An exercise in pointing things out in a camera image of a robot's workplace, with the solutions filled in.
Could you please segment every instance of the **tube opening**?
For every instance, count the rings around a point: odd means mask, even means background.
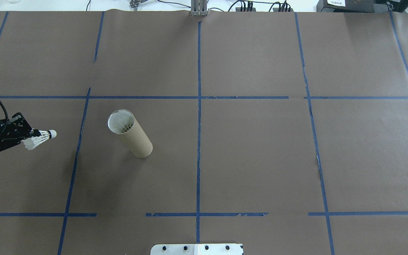
[[[108,128],[115,134],[129,132],[134,124],[135,117],[125,109],[114,111],[108,118]]]

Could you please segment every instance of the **shuttlecock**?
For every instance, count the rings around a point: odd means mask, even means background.
[[[31,137],[26,140],[23,140],[24,146],[26,149],[29,151],[36,148],[39,144],[42,142],[47,141],[48,139],[55,138],[57,133],[54,130],[48,130],[48,131],[40,131],[40,136],[37,137]]]

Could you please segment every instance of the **cardboard tube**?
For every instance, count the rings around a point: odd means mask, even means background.
[[[138,158],[145,158],[152,153],[152,143],[144,130],[128,110],[120,109],[111,113],[108,128],[125,142],[128,149]]]

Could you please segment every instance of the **black cable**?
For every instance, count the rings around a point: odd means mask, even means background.
[[[1,108],[3,109],[3,111],[4,111],[4,118],[5,118],[5,122],[4,122],[3,129],[2,129],[1,132],[0,132],[0,136],[1,136],[1,134],[4,133],[5,128],[7,127],[7,124],[8,124],[8,122],[9,122],[9,116],[7,115],[7,111],[6,111],[6,109],[5,109],[4,105],[3,105],[3,103],[1,102],[1,100],[0,100],[0,106],[1,106]]]
[[[166,2],[166,1],[161,1],[161,0],[157,0],[158,2],[160,2],[160,3],[165,3],[165,4],[174,4],[174,5],[181,5],[181,6],[184,6],[184,7],[187,7],[187,8],[191,8],[191,6],[188,6],[188,5],[183,5],[183,4],[180,4],[180,3],[174,3],[174,2]]]
[[[228,11],[231,11],[231,8],[233,8],[233,6],[234,6],[236,3],[238,3],[238,2],[241,2],[241,4],[240,4],[240,10],[242,10],[242,3],[243,3],[244,8],[246,7],[245,1],[237,0],[237,1],[235,1],[235,2],[231,5],[231,7],[228,9]]]
[[[252,1],[253,3],[258,3],[258,4],[274,4],[274,3],[268,3],[268,2],[257,2],[257,1]]]
[[[274,2],[274,3],[272,4],[272,6],[270,6],[270,9],[269,9],[268,11],[270,12],[270,11],[272,10],[273,6],[276,5],[276,4],[279,5],[278,8],[281,8],[281,3],[280,3],[280,2]]]
[[[222,12],[225,12],[224,10],[222,10],[222,9],[220,9],[220,8],[217,8],[217,7],[209,8],[209,10],[211,10],[211,9],[216,9],[216,10],[220,10],[220,11],[222,11]]]
[[[86,11],[87,11],[87,8],[89,7],[90,4],[91,4],[91,0],[89,0],[89,2],[86,5]]]
[[[286,8],[288,7],[288,4],[286,3],[286,1],[287,1],[287,0],[284,0],[284,3],[283,3],[283,5],[282,5],[282,7],[281,7],[281,10],[279,10],[279,11],[284,12],[284,11],[286,10]]]

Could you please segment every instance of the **shuttlecock cork tip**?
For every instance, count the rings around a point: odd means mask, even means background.
[[[58,135],[58,133],[53,129],[49,130],[48,132],[50,132],[51,135],[50,139],[53,139]]]

